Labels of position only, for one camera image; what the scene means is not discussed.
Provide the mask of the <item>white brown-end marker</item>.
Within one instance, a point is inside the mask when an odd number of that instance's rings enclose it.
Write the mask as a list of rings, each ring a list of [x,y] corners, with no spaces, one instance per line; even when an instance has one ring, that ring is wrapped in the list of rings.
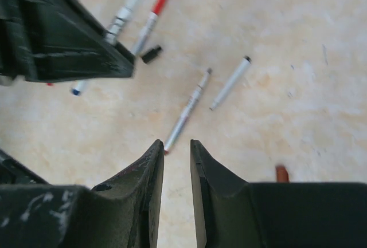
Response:
[[[197,84],[194,92],[191,94],[188,103],[182,110],[177,122],[175,123],[170,134],[168,135],[168,138],[164,142],[165,155],[169,154],[170,150],[172,149],[178,137],[180,136],[182,130],[184,129],[186,123],[188,122],[189,117],[191,116],[196,105],[198,104],[200,97],[202,96],[211,75],[212,75],[212,68],[208,68],[205,74],[203,75],[202,79],[200,80],[200,82]]]

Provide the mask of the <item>white blue-end marker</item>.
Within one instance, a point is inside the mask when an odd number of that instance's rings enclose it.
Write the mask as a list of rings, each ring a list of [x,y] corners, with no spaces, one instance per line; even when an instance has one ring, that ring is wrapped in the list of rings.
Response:
[[[80,80],[78,81],[71,89],[71,93],[74,95],[74,96],[80,96],[84,90],[86,89],[87,87],[87,84],[88,84],[88,81],[87,80]]]

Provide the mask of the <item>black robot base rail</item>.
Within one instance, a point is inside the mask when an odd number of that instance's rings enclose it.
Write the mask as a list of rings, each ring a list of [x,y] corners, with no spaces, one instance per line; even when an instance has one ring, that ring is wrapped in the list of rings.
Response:
[[[0,184],[49,184],[3,150],[0,159]]]

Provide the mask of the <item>red marker cap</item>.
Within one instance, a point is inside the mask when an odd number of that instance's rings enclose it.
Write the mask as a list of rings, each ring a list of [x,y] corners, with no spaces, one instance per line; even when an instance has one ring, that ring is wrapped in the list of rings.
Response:
[[[157,15],[157,16],[159,16],[160,15],[160,13],[161,13],[161,11],[163,10],[163,8],[165,7],[165,4],[166,4],[166,2],[167,2],[168,0],[156,0],[155,1],[155,4],[154,4],[154,6],[153,6],[153,8],[152,8],[152,12],[155,14],[155,15]]]

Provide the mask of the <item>red clear pen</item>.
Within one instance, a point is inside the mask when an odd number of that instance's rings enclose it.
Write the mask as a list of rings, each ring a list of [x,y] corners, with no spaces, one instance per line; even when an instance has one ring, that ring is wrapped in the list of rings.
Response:
[[[133,11],[138,6],[140,0],[126,0],[125,4],[120,8],[117,14],[114,16],[110,25],[106,28],[104,35],[105,40],[114,45],[117,42],[118,36],[126,23],[131,20]]]

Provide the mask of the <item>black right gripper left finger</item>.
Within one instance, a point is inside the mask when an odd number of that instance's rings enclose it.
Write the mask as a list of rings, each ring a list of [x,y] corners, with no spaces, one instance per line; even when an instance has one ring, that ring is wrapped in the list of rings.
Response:
[[[1,184],[1,246],[156,247],[163,169],[163,143],[157,140],[91,189]]]

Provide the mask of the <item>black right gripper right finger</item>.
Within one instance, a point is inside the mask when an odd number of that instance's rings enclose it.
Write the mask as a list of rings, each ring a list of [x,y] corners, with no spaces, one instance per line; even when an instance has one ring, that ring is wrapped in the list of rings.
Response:
[[[250,183],[190,142],[198,247],[365,247],[366,184]]]

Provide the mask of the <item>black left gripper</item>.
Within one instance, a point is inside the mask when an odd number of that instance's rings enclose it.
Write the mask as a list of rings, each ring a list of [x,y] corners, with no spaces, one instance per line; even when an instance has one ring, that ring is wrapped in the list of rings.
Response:
[[[2,0],[18,72],[31,82],[130,78],[134,57],[77,0]]]

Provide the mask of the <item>white red-end marker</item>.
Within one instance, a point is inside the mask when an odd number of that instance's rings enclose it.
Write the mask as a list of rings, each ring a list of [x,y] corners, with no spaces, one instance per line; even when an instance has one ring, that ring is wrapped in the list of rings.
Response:
[[[147,39],[149,38],[152,30],[154,29],[157,19],[158,19],[158,15],[151,11],[146,24],[140,31],[138,39],[131,49],[131,53],[134,56],[139,55],[140,52],[142,51]]]

